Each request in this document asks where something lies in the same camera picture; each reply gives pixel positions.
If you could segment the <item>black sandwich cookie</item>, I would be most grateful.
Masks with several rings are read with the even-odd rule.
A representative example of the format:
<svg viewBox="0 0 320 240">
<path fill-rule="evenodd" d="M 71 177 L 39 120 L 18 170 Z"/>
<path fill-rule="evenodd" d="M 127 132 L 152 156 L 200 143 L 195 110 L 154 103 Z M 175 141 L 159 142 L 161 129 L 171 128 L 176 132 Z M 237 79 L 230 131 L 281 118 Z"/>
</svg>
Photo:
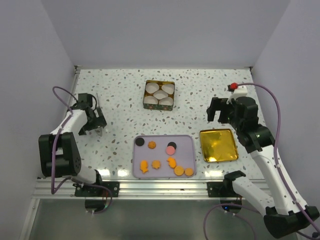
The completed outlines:
<svg viewBox="0 0 320 240">
<path fill-rule="evenodd" d="M 168 147 L 173 147 L 175 150 L 177 149 L 177 144 L 176 144 L 175 142 L 173 142 L 173 141 L 169 142 L 169 143 L 167 144 L 167 146 L 168 146 Z"/>
<path fill-rule="evenodd" d="M 145 144 L 145 140 L 142 137 L 137 137 L 134 141 L 134 143 L 138 146 L 141 147 Z"/>
</svg>

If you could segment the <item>orange swirl cookie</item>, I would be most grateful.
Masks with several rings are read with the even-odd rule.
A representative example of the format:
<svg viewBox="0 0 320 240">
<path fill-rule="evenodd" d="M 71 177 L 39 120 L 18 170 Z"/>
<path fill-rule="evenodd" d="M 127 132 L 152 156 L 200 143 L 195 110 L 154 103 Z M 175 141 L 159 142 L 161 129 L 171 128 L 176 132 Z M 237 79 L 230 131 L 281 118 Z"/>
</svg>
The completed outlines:
<svg viewBox="0 0 320 240">
<path fill-rule="evenodd" d="M 149 141 L 148 144 L 147 144 L 147 147 L 149 149 L 155 149 L 157 146 L 156 142 L 155 141 Z"/>
</svg>

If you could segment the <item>pink round cookie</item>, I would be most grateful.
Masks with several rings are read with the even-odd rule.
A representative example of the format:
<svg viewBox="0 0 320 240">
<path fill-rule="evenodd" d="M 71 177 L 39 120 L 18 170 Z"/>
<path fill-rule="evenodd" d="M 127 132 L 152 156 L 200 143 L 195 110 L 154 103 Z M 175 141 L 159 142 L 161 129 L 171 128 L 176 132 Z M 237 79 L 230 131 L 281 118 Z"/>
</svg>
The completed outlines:
<svg viewBox="0 0 320 240">
<path fill-rule="evenodd" d="M 168 146 L 165 150 L 165 152 L 169 155 L 172 156 L 175 154 L 176 149 L 173 146 Z"/>
</svg>

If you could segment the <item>orange dotted round cookie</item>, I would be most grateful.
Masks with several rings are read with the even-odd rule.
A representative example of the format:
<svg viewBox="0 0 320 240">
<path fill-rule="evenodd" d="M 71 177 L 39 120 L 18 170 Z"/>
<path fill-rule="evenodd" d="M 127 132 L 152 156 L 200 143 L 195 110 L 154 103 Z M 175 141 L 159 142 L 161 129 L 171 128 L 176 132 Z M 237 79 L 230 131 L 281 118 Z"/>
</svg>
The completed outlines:
<svg viewBox="0 0 320 240">
<path fill-rule="evenodd" d="M 183 174 L 184 174 L 184 172 L 185 172 L 185 170 L 184 170 L 184 168 L 182 167 L 182 166 L 176 166 L 175 168 L 174 168 L 174 174 L 176 175 L 176 176 L 182 176 Z"/>
</svg>

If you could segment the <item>metal tongs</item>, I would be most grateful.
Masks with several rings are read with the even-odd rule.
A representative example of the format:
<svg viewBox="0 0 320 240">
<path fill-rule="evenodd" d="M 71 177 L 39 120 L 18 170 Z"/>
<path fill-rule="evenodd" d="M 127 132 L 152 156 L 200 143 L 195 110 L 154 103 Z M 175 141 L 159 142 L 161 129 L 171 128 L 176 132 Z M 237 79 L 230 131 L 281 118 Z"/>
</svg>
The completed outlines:
<svg viewBox="0 0 320 240">
<path fill-rule="evenodd" d="M 101 137 L 103 135 L 103 126 L 102 126 L 102 120 L 101 120 L 101 107 L 100 107 L 100 100 L 99 100 L 98 93 L 95 94 L 95 97 L 96 97 L 96 112 L 97 112 L 98 123 L 99 123 L 99 127 L 95 131 Z"/>
</svg>

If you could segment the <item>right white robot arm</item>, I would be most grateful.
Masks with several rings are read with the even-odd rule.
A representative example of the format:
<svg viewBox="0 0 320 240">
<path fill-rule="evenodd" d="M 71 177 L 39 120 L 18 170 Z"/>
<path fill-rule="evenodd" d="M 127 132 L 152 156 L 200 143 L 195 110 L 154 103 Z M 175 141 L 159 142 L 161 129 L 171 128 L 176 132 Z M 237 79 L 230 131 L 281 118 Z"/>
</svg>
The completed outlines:
<svg viewBox="0 0 320 240">
<path fill-rule="evenodd" d="M 297 233 L 319 218 L 319 210 L 310 206 L 294 187 L 280 157 L 275 157 L 275 139 L 259 123 L 258 105 L 251 97 L 229 100 L 214 97 L 206 110 L 212 122 L 217 111 L 218 122 L 231 125 L 237 139 L 259 167 L 270 195 L 255 186 L 240 170 L 224 176 L 221 191 L 227 196 L 244 197 L 263 217 L 265 227 L 276 239 Z"/>
</svg>

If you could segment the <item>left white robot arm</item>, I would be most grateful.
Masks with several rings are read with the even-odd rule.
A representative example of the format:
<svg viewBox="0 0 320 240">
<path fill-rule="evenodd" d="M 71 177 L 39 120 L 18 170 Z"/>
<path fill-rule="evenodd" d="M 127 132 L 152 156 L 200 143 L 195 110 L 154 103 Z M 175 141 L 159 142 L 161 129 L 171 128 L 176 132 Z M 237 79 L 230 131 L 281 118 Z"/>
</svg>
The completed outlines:
<svg viewBox="0 0 320 240">
<path fill-rule="evenodd" d="M 95 197 L 103 193 L 99 172 L 82 164 L 77 139 L 106 125 L 98 99 L 92 94 L 80 93 L 61 124 L 38 138 L 41 171 L 44 177 L 51 178 L 52 194 L 59 189 L 55 186 L 57 178 L 86 185 L 87 192 Z"/>
</svg>

